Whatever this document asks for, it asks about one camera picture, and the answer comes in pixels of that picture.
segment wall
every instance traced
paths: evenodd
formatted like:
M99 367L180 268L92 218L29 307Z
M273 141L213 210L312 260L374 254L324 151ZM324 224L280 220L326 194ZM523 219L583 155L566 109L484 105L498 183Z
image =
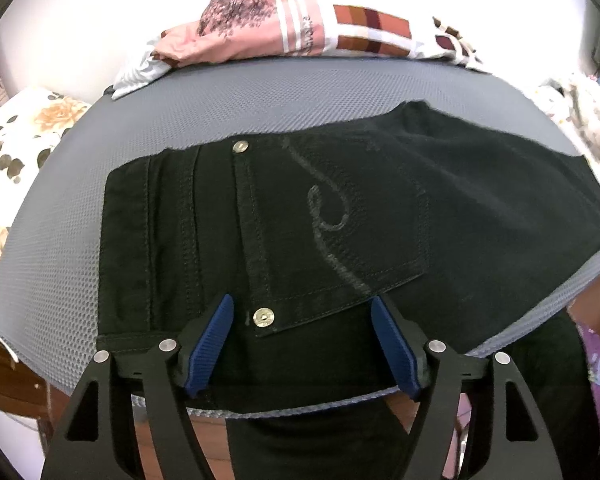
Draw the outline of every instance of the wall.
M400 0L459 28L494 72L529 90L574 70L586 0ZM208 0L15 0L0 21L0 70L95 101L129 46L195 20Z
M40 480L45 461L35 427L32 418L0 412L0 449L24 480Z

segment gray mesh fabric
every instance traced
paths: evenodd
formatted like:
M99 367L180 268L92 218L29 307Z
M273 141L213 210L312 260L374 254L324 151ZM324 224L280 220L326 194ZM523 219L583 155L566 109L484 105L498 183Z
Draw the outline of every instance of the gray mesh fabric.
M71 392L95 348L100 217L114 168L166 147L299 130L421 99L576 155L519 91L445 64L263 59L177 70L118 101L104 96L46 161L0 260L0 336L34 371Z

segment blue gripper pad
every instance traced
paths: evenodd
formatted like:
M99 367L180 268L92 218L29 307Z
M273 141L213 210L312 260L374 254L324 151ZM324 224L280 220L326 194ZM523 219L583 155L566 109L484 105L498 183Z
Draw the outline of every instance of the blue gripper pad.
M189 373L184 389L191 397L208 385L233 322L234 300L225 294L189 356Z
M419 398L422 386L418 382L418 362L379 296L371 300L371 322L396 384L411 399Z

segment wooden floor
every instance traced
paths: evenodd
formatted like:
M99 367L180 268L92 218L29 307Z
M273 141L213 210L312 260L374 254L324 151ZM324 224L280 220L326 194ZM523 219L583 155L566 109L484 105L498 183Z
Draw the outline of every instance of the wooden floor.
M200 442L200 447L216 480L235 480L229 459L229 445L226 440L224 420L221 418L192 416L191 421ZM136 435L138 436L138 447L146 480L162 480L154 444L151 440L149 423L136 424Z

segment metal button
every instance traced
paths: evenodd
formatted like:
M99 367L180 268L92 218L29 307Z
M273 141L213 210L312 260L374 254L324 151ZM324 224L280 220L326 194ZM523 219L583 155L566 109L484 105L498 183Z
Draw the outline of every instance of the metal button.
M234 144L234 153L246 152L249 147L249 143L246 140L239 140Z
M446 345L442 341L434 339L433 341L429 341L429 350L436 354L442 354L446 350Z
M498 352L496 354L496 361L499 362L501 365L508 365L511 362L511 357L509 357L509 355L505 354L504 352Z
M276 316L270 308L259 308L256 310L255 314L253 314L253 322L260 328L269 326L273 323L274 319L276 319Z
M93 360L97 363L103 363L107 359L109 359L109 352L107 352L106 350L100 350L99 352L96 352L93 356Z
M165 339L160 341L158 348L160 348L160 350L163 352L171 352L171 350L175 350L176 346L178 346L178 343L176 343L173 339Z

